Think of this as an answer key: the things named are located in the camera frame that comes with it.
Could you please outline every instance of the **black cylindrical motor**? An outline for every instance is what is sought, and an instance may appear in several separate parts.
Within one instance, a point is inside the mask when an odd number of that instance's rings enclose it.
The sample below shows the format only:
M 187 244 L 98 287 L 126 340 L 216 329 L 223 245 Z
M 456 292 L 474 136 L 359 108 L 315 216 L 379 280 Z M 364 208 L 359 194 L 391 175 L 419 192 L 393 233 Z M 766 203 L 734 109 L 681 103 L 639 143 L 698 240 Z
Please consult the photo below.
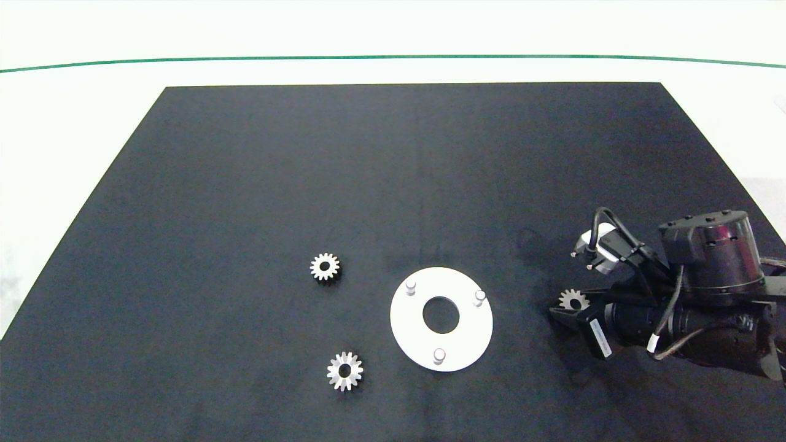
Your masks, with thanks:
M 671 268 L 685 266 L 681 300 L 729 306 L 764 293 L 764 273 L 747 213 L 724 210 L 659 226 Z

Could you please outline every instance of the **spur gear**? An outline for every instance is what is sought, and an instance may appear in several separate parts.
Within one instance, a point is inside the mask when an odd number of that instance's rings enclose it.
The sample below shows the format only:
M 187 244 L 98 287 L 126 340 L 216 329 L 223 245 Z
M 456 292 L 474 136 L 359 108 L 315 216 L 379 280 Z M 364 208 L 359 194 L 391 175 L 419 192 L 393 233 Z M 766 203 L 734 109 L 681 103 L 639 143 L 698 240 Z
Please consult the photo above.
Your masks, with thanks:
M 571 302 L 573 300 L 578 301 L 578 308 L 574 307 L 574 304 Z M 560 307 L 562 308 L 569 310 L 584 310 L 589 306 L 590 301 L 587 300 L 587 297 L 578 290 L 569 289 L 560 293 Z
M 338 257 L 332 253 L 320 253 L 311 261 L 311 274 L 320 282 L 327 282 L 338 276 L 341 271 Z
M 352 352 L 341 352 L 341 355 L 336 355 L 335 359 L 330 359 L 331 365 L 328 365 L 328 384 L 334 385 L 334 390 L 341 388 L 352 390 L 353 385 L 357 385 L 361 379 L 360 373 L 363 373 L 363 367 L 360 364 L 363 361 L 358 360 L 358 355 L 353 355 Z

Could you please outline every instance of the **metal pin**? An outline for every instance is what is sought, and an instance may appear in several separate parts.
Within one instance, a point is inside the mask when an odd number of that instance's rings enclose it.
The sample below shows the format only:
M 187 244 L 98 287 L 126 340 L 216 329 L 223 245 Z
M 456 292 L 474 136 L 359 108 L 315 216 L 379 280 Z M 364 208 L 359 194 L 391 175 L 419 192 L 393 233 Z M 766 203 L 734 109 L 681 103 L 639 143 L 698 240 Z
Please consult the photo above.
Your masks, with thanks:
M 416 285 L 416 283 L 415 283 L 415 281 L 413 279 L 407 279 L 406 282 L 404 282 L 404 287 L 406 288 L 406 294 L 408 294 L 410 296 L 414 295 L 415 294 L 415 285 Z
M 437 348 L 434 351 L 434 364 L 439 365 L 445 360 L 445 350 Z
M 475 307 L 480 307 L 486 300 L 486 292 L 478 290 L 475 292 Z

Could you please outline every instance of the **gear hole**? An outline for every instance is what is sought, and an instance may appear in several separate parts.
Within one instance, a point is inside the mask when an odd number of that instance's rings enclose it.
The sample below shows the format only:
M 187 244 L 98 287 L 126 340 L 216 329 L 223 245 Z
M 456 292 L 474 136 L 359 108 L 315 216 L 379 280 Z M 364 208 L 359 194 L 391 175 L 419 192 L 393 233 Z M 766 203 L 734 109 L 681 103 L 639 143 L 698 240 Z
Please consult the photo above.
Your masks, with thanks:
M 423 306 L 423 320 L 435 333 L 450 333 L 458 325 L 458 308 L 445 297 L 431 298 Z
M 339 366 L 339 376 L 341 376 L 342 378 L 348 378 L 349 373 L 351 373 L 351 371 L 352 369 L 351 367 L 349 367 L 348 363 L 343 363 L 341 364 L 341 366 Z

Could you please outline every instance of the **plate hole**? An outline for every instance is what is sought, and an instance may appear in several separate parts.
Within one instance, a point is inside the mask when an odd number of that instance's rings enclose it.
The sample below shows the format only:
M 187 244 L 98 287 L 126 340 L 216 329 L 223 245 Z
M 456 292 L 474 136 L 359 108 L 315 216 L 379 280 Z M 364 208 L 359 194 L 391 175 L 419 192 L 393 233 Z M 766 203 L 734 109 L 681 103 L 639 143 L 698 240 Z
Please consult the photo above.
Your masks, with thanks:
M 423 320 L 435 333 L 450 333 L 458 325 L 458 308 L 445 297 L 431 298 L 423 306 Z

